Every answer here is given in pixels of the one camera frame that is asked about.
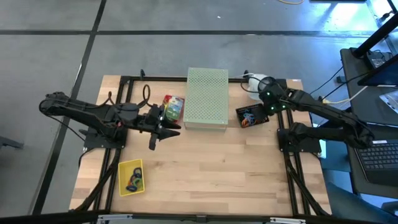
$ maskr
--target wooden tabletop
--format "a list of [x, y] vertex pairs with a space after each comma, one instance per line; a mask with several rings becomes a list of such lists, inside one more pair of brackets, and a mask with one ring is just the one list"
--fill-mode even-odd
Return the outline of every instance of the wooden tabletop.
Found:
[[[97, 104], [108, 97], [108, 91], [116, 97], [119, 81], [120, 76], [104, 76]], [[145, 84], [151, 88], [150, 103], [161, 104], [166, 94], [185, 96], [185, 82], [135, 81], [131, 102], [142, 101]], [[287, 80], [287, 85], [302, 89], [300, 80]], [[271, 116], [268, 123], [244, 129], [236, 118], [236, 108], [255, 103], [238, 83], [230, 83], [229, 122], [225, 132], [186, 130], [180, 123], [181, 135], [158, 142], [155, 151], [148, 149], [148, 133], [129, 130], [120, 162], [143, 160], [146, 191], [120, 197], [116, 179], [111, 211], [291, 215], [285, 165], [276, 138], [277, 116]], [[306, 112], [295, 111], [293, 118], [311, 125]], [[320, 161], [309, 153], [300, 155], [307, 188], [330, 213]], [[70, 208], [79, 206], [97, 184], [103, 156], [104, 149], [96, 149], [81, 160]], [[302, 212], [300, 191], [297, 186], [295, 188]], [[104, 208], [107, 191], [106, 185], [100, 208]]]

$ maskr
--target desk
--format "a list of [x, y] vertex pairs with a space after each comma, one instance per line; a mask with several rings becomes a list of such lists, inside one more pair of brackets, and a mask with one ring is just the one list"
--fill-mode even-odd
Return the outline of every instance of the desk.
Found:
[[[350, 49], [340, 50], [346, 80], [357, 77], [369, 71], [363, 59], [355, 58]], [[363, 86], [358, 86], [357, 78], [347, 84], [349, 97], [352, 97]], [[395, 88], [380, 88], [369, 86], [351, 101], [351, 109], [359, 119], [377, 124], [398, 126], [398, 114], [395, 113], [379, 96], [396, 91]]]
[[[350, 49], [342, 49], [340, 54], [346, 80], [369, 71], [364, 61], [362, 59], [355, 58]], [[349, 97], [355, 95], [355, 93], [362, 88], [362, 86], [358, 86], [358, 80], [359, 78], [347, 84]], [[366, 122], [398, 125], [398, 114], [390, 109], [379, 98], [379, 95], [383, 95], [395, 90], [396, 89], [394, 88], [378, 88], [372, 86], [367, 87], [351, 101], [352, 112], [356, 114], [359, 119]], [[398, 128], [376, 125], [371, 125], [370, 128], [375, 134], [377, 140], [398, 138]], [[348, 147], [348, 155], [351, 164], [351, 182], [355, 192], [398, 198], [398, 188], [372, 184], [365, 179], [354, 149]]]
[[[97, 104], [108, 97], [108, 91], [117, 92], [120, 78], [104, 76]], [[184, 98], [185, 82], [135, 81], [132, 102], [142, 101], [145, 84], [151, 88], [149, 103], [161, 103], [166, 94]], [[302, 89], [300, 80], [287, 80], [287, 84]], [[143, 159], [146, 191], [120, 197], [116, 180], [111, 212], [292, 215], [283, 155], [276, 138], [277, 116], [246, 129], [240, 128], [236, 118], [236, 108], [254, 103], [238, 83], [230, 83], [225, 132], [182, 128], [180, 136], [159, 142], [155, 151], [148, 149], [149, 134], [129, 130], [120, 162]], [[306, 112], [293, 112], [293, 117], [311, 125]], [[309, 153], [300, 155], [307, 188], [331, 213], [319, 160]], [[81, 160], [70, 208], [79, 206], [97, 184], [103, 156], [104, 149], [95, 149]], [[104, 208], [107, 191], [105, 186], [100, 208]], [[302, 212], [297, 186], [296, 197]]]

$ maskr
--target yellow tray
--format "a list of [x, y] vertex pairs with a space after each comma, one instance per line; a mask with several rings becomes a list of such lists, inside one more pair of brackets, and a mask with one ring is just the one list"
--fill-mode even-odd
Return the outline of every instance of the yellow tray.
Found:
[[[126, 187], [129, 183], [130, 177], [135, 168], [141, 168], [142, 171], [142, 185], [138, 188], [136, 192], [130, 192], [126, 190]], [[144, 168], [142, 166], [142, 159], [135, 159], [133, 161], [126, 161], [119, 163], [119, 194], [121, 197], [143, 193], [145, 191], [145, 184], [144, 184]]]

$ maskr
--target concrete floor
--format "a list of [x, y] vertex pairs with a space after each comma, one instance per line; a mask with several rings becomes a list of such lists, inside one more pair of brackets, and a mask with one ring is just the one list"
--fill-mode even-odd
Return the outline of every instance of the concrete floor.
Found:
[[[0, 1], [0, 30], [91, 30], [100, 0]], [[113, 0], [99, 30], [372, 31], [366, 3], [270, 0]], [[78, 99], [95, 102], [103, 75], [185, 76], [188, 67], [245, 69], [276, 78], [300, 78], [312, 91], [340, 67], [340, 49], [365, 38], [241, 35], [97, 35]], [[69, 94], [88, 35], [0, 35], [0, 136], [25, 143], [0, 151], [0, 217], [28, 214], [59, 124], [37, 109], [46, 93]], [[374, 49], [388, 51], [381, 42]], [[330, 82], [324, 95], [336, 86]], [[347, 97], [344, 88], [330, 96]], [[83, 126], [71, 122], [74, 129]], [[81, 141], [67, 132], [44, 213], [68, 210]]]

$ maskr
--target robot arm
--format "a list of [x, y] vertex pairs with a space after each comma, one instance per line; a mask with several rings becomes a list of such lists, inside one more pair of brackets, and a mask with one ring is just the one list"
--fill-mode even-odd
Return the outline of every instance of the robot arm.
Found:
[[259, 97], [264, 104], [264, 112], [273, 115], [277, 112], [292, 109], [308, 111], [329, 119], [336, 128], [311, 128], [302, 123], [294, 123], [290, 127], [289, 141], [297, 144], [305, 138], [343, 141], [358, 149], [371, 145], [374, 135], [367, 124], [360, 121], [355, 114], [336, 109], [314, 100], [310, 94], [302, 90], [287, 88], [272, 77], [266, 77], [259, 85]]
[[[39, 110], [46, 116], [66, 116], [95, 130], [94, 135], [108, 142], [122, 139], [123, 131], [134, 129], [151, 133], [149, 149], [155, 149], [156, 140], [163, 140], [180, 133], [170, 129], [180, 129], [177, 124], [164, 119], [164, 107], [151, 105], [148, 113], [139, 114], [139, 109], [147, 102], [121, 103], [118, 105], [94, 105], [80, 100], [71, 100], [62, 92], [46, 95]], [[81, 131], [87, 136], [92, 134]]]

